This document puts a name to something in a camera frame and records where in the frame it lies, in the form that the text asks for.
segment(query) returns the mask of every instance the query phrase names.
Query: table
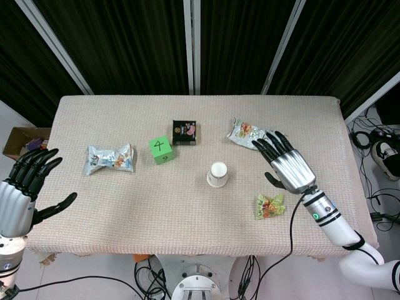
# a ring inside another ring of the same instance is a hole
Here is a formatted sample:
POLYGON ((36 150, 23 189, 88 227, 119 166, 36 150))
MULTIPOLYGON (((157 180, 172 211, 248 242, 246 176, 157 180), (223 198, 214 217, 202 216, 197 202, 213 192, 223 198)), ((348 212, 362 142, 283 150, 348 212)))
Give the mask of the table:
MULTIPOLYGON (((299 196, 270 185, 264 172, 272 169, 262 156, 226 138, 234 117, 285 133, 315 172, 319 188, 378 246, 339 100, 258 95, 63 97, 49 149, 58 148, 64 160, 47 177, 37 207, 54 205, 73 191, 78 197, 35 226, 28 246, 37 253, 286 254, 299 196), (174 146, 176 158, 156 165, 148 141, 171 138, 173 119, 197 121, 197 144, 174 146), (126 143, 135 150, 133 173, 84 174, 88 145, 117 149, 126 143), (221 189, 206 181, 214 161, 228 167, 221 189), (287 211, 256 221, 256 196, 282 192, 287 211)), ((293 235, 294 254, 324 258, 347 252, 329 242, 303 207, 293 235)))

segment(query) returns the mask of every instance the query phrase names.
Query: black curtain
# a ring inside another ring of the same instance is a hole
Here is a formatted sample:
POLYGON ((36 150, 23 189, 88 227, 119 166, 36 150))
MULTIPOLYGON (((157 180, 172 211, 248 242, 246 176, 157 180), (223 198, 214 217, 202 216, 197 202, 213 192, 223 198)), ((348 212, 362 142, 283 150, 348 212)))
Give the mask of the black curtain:
POLYGON ((400 1, 308 0, 268 94, 327 95, 344 117, 400 71, 400 1))
POLYGON ((82 94, 15 1, 1 1, 0 100, 39 127, 64 95, 82 94))
POLYGON ((201 0, 201 94, 259 94, 294 0, 201 0))
POLYGON ((34 0, 95 94, 188 94, 182 0, 34 0))

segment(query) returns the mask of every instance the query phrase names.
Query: cardboard box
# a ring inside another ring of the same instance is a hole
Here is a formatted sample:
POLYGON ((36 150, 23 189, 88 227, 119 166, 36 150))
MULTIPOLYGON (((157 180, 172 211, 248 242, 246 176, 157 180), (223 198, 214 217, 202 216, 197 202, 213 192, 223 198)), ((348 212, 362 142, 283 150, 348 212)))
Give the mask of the cardboard box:
POLYGON ((8 137, 2 153, 14 160, 21 156, 21 149, 33 139, 49 139, 51 128, 14 127, 8 137))

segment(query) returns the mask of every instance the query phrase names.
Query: white paper cup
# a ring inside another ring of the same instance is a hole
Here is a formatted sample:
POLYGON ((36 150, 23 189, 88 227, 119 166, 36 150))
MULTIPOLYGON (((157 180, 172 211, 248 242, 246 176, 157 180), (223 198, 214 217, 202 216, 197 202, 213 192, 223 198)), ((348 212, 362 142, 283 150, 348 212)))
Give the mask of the white paper cup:
POLYGON ((221 162, 217 161, 212 164, 211 169, 207 174, 207 182, 213 188, 221 188, 228 180, 228 168, 221 162))

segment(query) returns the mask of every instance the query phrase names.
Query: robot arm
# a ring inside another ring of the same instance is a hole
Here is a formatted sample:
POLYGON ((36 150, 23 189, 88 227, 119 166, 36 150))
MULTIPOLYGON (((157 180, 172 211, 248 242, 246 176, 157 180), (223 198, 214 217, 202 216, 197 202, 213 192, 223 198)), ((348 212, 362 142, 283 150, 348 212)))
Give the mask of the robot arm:
POLYGON ((58 149, 33 150, 21 156, 9 177, 0 182, 0 299, 18 293, 16 275, 26 247, 26 235, 36 224, 66 209, 76 198, 73 192, 64 201, 42 211, 35 209, 36 198, 50 171, 63 160, 47 163, 58 149))
POLYGON ((280 178, 278 181, 266 172, 267 180, 292 194, 304 194, 304 207, 329 240, 352 251, 339 263, 344 276, 356 284, 399 292, 400 261, 385 263, 381 254, 351 228, 339 209, 316 188, 315 174, 283 134, 276 131, 275 135, 267 133, 267 137, 267 141, 252 142, 280 178))

